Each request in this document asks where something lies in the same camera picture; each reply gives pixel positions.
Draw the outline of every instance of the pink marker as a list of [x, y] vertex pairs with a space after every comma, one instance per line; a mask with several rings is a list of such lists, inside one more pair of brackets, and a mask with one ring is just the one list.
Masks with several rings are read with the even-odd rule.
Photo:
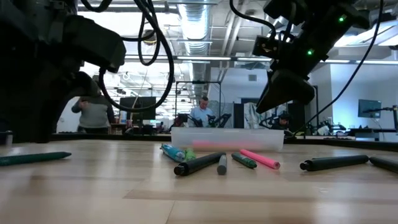
[[270, 158], [266, 158], [264, 156], [260, 156], [259, 154], [253, 153], [251, 151], [247, 151], [245, 149], [241, 149], [241, 154], [254, 159], [255, 161], [258, 161], [266, 166], [269, 166], [273, 169], [279, 169], [280, 168], [280, 163], [278, 161], [275, 161]]

